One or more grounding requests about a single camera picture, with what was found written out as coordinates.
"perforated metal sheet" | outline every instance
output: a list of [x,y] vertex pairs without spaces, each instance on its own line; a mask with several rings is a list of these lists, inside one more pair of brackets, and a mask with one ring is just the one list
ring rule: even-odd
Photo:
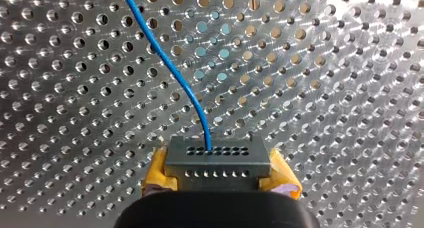
[[[137,2],[212,131],[281,147],[323,227],[411,225],[424,0]],[[201,132],[123,0],[0,0],[0,38],[2,227],[112,227],[146,144]]]

